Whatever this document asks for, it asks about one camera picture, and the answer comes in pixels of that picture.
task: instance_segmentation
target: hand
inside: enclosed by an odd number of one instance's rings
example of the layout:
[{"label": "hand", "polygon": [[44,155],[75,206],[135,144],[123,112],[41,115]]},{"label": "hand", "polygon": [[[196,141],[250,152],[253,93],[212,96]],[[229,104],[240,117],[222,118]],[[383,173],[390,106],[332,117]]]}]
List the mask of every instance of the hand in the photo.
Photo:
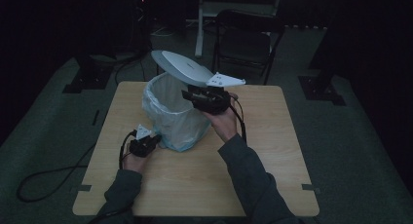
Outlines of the hand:
[{"label": "hand", "polygon": [[[235,106],[235,100],[233,98],[231,98],[231,105]],[[215,132],[222,141],[227,142],[237,134],[237,117],[231,108],[228,108],[225,112],[218,115],[211,115],[207,112],[203,112],[203,114],[209,118]]]},{"label": "hand", "polygon": [[143,173],[145,166],[152,154],[153,151],[148,156],[146,156],[146,158],[137,157],[130,152],[128,145],[128,152],[124,154],[124,160],[122,161],[124,169],[132,170],[138,173]]}]

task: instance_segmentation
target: trash can lid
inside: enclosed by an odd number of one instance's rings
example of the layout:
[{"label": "trash can lid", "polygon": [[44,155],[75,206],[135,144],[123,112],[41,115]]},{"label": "trash can lid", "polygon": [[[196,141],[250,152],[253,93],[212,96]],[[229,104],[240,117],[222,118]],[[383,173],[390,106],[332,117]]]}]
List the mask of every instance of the trash can lid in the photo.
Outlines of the trash can lid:
[{"label": "trash can lid", "polygon": [[152,51],[151,55],[168,74],[186,84],[206,87],[207,81],[213,76],[206,67],[186,56],[168,51]]}]

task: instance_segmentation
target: black cable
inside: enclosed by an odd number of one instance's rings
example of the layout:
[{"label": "black cable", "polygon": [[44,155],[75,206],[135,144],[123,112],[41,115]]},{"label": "black cable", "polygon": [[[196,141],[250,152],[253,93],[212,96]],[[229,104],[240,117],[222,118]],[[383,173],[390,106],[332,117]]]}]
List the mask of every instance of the black cable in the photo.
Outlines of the black cable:
[{"label": "black cable", "polygon": [[313,217],[313,219],[316,221],[317,224],[321,224],[321,223],[319,222],[319,219],[318,219],[318,218]]},{"label": "black cable", "polygon": [[[74,171],[76,168],[86,168],[86,167],[87,167],[87,166],[80,166],[80,163],[82,162],[82,160],[88,155],[88,153],[89,153],[94,147],[95,147],[95,144],[93,144],[93,145],[82,155],[82,157],[81,157],[80,160],[76,163],[75,166],[66,167],[66,168],[50,169],[50,170],[46,170],[46,171],[35,172],[35,173],[32,173],[32,174],[28,175],[27,177],[24,178],[24,180],[21,181],[21,183],[20,183],[20,185],[19,185],[19,187],[18,187],[18,189],[17,189],[17,191],[16,191],[16,196],[18,197],[18,199],[19,199],[20,201],[25,202],[25,203],[40,202],[40,201],[48,198],[49,196],[51,196],[52,194],[54,194],[54,193],[64,184],[64,182],[66,182],[66,180],[69,178],[69,176],[73,173],[73,171]],[[32,178],[34,178],[34,177],[36,177],[36,176],[38,176],[38,175],[41,175],[41,174],[46,174],[46,173],[51,173],[51,172],[58,172],[58,171],[63,171],[63,170],[67,170],[67,169],[71,169],[71,171],[70,171],[70,172],[64,177],[64,179],[56,186],[56,188],[55,188],[54,190],[52,190],[52,192],[46,194],[45,196],[40,197],[40,198],[35,198],[35,199],[29,199],[29,198],[24,197],[24,196],[21,194],[21,191],[23,190],[23,187],[26,185],[26,183],[27,183],[30,179],[32,179]]]},{"label": "black cable", "polygon": [[131,152],[125,154],[124,157],[122,157],[122,161],[123,161],[129,154],[131,154]]},{"label": "black cable", "polygon": [[143,81],[146,81],[145,68],[143,67],[142,60],[139,63],[140,67],[142,67]]},{"label": "black cable", "polygon": [[88,224],[94,224],[94,223],[97,223],[97,222],[99,222],[99,221],[101,221],[105,218],[109,218],[109,217],[114,216],[114,215],[122,214],[122,213],[128,211],[131,208],[132,205],[133,205],[133,203],[131,203],[131,204],[125,206],[125,207],[119,208],[118,210],[115,210],[115,211],[105,212],[105,213],[95,217],[94,219],[92,219],[90,222],[88,222]]},{"label": "black cable", "polygon": [[115,83],[116,83],[116,86],[119,85],[119,81],[118,81],[118,74],[119,74],[119,72],[120,72],[125,66],[129,65],[130,63],[131,63],[131,61],[125,62],[125,63],[124,63],[123,65],[121,65],[121,66],[118,68],[118,70],[116,71],[116,74],[115,74]]},{"label": "black cable", "polygon": [[105,61],[105,60],[99,60],[97,58],[92,57],[94,60],[94,63],[96,64],[102,64],[102,65],[107,65],[107,66],[116,66],[120,64],[125,64],[125,63],[131,63],[135,60],[142,59],[148,52],[147,51],[136,51],[134,52],[134,55],[128,56],[122,59],[117,59],[114,61]]},{"label": "black cable", "polygon": [[245,122],[244,122],[244,111],[243,111],[243,107],[241,106],[241,104],[240,104],[240,102],[238,101],[238,98],[237,98],[237,97],[233,97],[233,96],[231,96],[231,97],[238,103],[238,105],[240,106],[240,109],[241,109],[241,116],[240,116],[240,115],[238,114],[237,110],[235,109],[235,107],[232,106],[232,105],[230,105],[230,108],[232,109],[232,111],[234,112],[235,116],[237,116],[238,120],[240,121],[241,131],[242,131],[241,135],[242,135],[243,140],[244,140],[245,143],[246,143],[246,129],[245,129]]},{"label": "black cable", "polygon": [[119,152],[119,169],[124,168],[124,166],[122,165],[122,161],[124,159],[124,151],[125,151],[125,145],[127,144],[127,140],[130,136],[136,135],[136,133],[137,133],[137,130],[133,130],[129,132],[127,136],[125,137],[124,142],[121,145],[121,150]]}]

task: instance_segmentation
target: person's right hand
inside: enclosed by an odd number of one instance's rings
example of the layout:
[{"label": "person's right hand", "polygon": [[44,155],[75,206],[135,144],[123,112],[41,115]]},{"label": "person's right hand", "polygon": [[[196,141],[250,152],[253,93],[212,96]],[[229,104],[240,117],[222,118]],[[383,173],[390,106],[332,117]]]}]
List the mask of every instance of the person's right hand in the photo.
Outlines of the person's right hand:
[{"label": "person's right hand", "polygon": [[[235,107],[235,100],[233,98],[231,98],[231,105]],[[207,112],[203,112],[203,114],[209,118],[215,132],[222,141],[227,142],[237,134],[237,117],[231,108],[218,115],[211,115]]]}]

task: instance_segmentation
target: gray carpet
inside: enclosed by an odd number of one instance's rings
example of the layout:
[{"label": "gray carpet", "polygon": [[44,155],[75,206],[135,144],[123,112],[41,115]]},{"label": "gray carpet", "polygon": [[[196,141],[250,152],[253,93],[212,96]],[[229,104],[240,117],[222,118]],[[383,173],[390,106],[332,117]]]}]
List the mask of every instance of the gray carpet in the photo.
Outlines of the gray carpet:
[{"label": "gray carpet", "polygon": [[[287,29],[268,82],[283,89],[309,174],[318,188],[318,220],[309,217],[304,220],[321,224],[413,223],[412,197],[347,80],[339,77],[332,80],[346,106],[306,100],[301,90],[298,76],[318,74],[307,68],[323,33],[317,29]],[[188,29],[186,36],[160,31],[151,40],[155,50],[176,52],[210,67],[213,48],[210,33],[205,34],[202,58],[194,58],[194,29]],[[141,63],[134,62],[122,69],[118,80],[143,81],[142,68],[147,80],[156,75],[155,63],[147,55]],[[105,90],[62,93],[77,69],[77,63],[71,59],[56,72],[0,148],[1,224],[87,223],[91,219],[72,212],[77,187],[85,173],[83,168],[76,169],[63,186],[44,201],[27,204],[16,197],[19,183],[28,174],[74,166],[98,138],[116,90],[115,73]],[[258,74],[250,70],[234,72],[223,68],[220,72],[246,78],[248,84],[262,83]],[[88,163],[90,155],[82,165]],[[23,194],[26,197],[47,194],[66,174],[67,171],[59,172],[33,180]],[[152,223],[167,224],[210,222],[210,218],[194,217],[152,220]]]}]

